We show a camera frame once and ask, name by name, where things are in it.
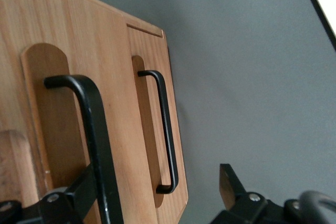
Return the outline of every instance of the light wood surface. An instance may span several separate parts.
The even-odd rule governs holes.
[[[0,17],[0,146],[8,150],[7,160],[10,156],[15,160],[1,163],[1,169],[12,171],[10,181],[19,178],[20,184],[11,189],[13,195],[21,197],[24,206],[31,205],[50,189],[67,185],[87,160],[86,149],[79,144],[82,141],[85,146],[85,134],[77,102],[74,109],[68,91],[47,93],[41,86],[44,76],[60,74],[59,70],[89,77],[101,93],[124,223],[177,223],[187,202],[187,191],[162,31],[97,0],[0,0]],[[44,43],[41,48],[26,50],[21,62],[20,54],[40,43]],[[52,53],[47,54],[46,48],[50,47]],[[156,69],[166,79],[180,178],[171,195],[154,195],[154,184],[170,182],[160,106],[155,82],[148,78],[144,78],[148,87],[141,86],[148,90],[146,103],[138,102],[133,55],[140,55],[146,69]],[[151,110],[149,131],[142,123],[144,104]],[[74,127],[67,127],[75,117]],[[52,129],[55,125],[65,132]],[[144,138],[148,132],[152,134],[151,145]],[[71,135],[75,138],[68,143]],[[68,141],[58,142],[63,136]],[[157,158],[148,146],[151,151],[157,150]],[[59,152],[73,156],[60,161]]]
[[[136,29],[128,28],[128,35],[131,45],[131,52],[134,56],[140,56],[144,62],[145,70],[159,71],[166,83],[169,111],[173,130],[174,146],[176,152],[177,169],[179,172],[179,183],[172,194],[164,195],[163,202],[156,209],[159,223],[178,223],[183,210],[186,206],[188,195],[182,156],[182,147],[180,140],[179,125],[177,121],[175,97],[173,90],[173,81],[170,71],[170,62],[165,37],[159,38],[150,34],[142,33]],[[170,173],[167,163],[167,154],[165,149],[160,103],[155,80],[146,77],[148,86],[150,109],[152,113],[156,149],[159,157],[159,166],[162,183],[170,183]]]
[[[157,223],[123,16],[94,0],[0,0],[0,6],[0,131],[15,129],[30,141],[38,195],[48,187],[19,55],[45,42],[64,52],[70,73],[88,76],[100,90],[125,223]]]
[[[28,141],[16,131],[0,132],[0,201],[19,200],[27,207],[37,199]]]
[[[72,91],[47,90],[43,84],[46,77],[70,74],[67,57],[51,44],[38,43],[24,50],[21,60],[46,189],[67,187],[89,164],[83,148],[86,143],[82,143]],[[99,210],[94,207],[85,223],[97,223]]]
[[[133,56],[133,70],[138,94],[138,103],[141,115],[142,131],[146,145],[149,172],[151,175],[153,197],[155,207],[160,207],[163,201],[163,194],[157,194],[156,188],[162,184],[158,149],[156,148],[153,118],[151,113],[150,98],[146,78],[138,77],[138,72],[145,70],[143,59],[140,56]]]

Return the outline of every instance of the bolt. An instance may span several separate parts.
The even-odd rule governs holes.
[[[58,194],[52,194],[48,197],[47,201],[49,203],[52,203],[52,202],[56,201],[58,198],[59,198]]]
[[[250,194],[250,195],[248,195],[248,197],[250,198],[250,200],[252,200],[254,202],[257,202],[257,201],[261,200],[261,198],[257,194]]]
[[[13,205],[12,205],[11,202],[7,202],[7,203],[5,203],[3,206],[0,207],[0,212],[5,212],[5,211],[11,209],[12,206],[13,206]]]
[[[293,202],[293,207],[296,209],[296,210],[299,210],[300,209],[300,204],[298,201],[294,201]]]

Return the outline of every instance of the drawer handle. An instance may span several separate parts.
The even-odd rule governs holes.
[[[167,157],[168,157],[171,184],[170,185],[158,185],[158,187],[156,188],[156,193],[157,194],[171,194],[177,187],[179,181],[178,181],[177,164],[176,164],[175,148],[174,148],[174,141],[173,141],[172,124],[171,124],[170,115],[169,115],[166,85],[165,85],[162,74],[156,70],[139,71],[138,76],[139,77],[144,77],[144,76],[154,77],[157,88],[158,88],[157,90],[159,94],[159,102],[160,102],[163,132],[164,132],[164,139],[165,139],[165,145],[166,145],[166,151],[167,151]]]
[[[81,75],[47,77],[44,85],[47,89],[67,87],[75,93],[95,175],[102,223],[123,223],[104,107],[97,86],[90,78]]]

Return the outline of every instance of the gray background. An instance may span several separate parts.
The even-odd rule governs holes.
[[[189,201],[224,208],[220,163],[282,204],[336,197],[336,53],[311,0],[102,0],[166,32]]]

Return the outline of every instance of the black metal handle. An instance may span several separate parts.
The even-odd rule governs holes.
[[[103,224],[123,223],[104,107],[95,83],[86,76],[66,75],[44,79],[47,89],[70,88],[79,102]]]
[[[156,70],[139,71],[138,76],[139,77],[143,77],[143,76],[154,77],[157,88],[158,88],[157,90],[159,93],[159,102],[160,102],[163,132],[164,132],[164,139],[165,139],[165,145],[166,145],[166,150],[167,150],[171,184],[170,185],[158,185],[158,187],[156,188],[156,193],[157,194],[171,194],[177,187],[179,181],[178,181],[178,172],[177,172],[175,148],[174,148],[174,141],[173,141],[172,124],[171,124],[170,115],[169,115],[166,85],[165,85],[162,74]]]
[[[325,207],[336,213],[336,200],[318,191],[305,191],[299,200],[300,212],[307,224],[330,224],[320,209]]]

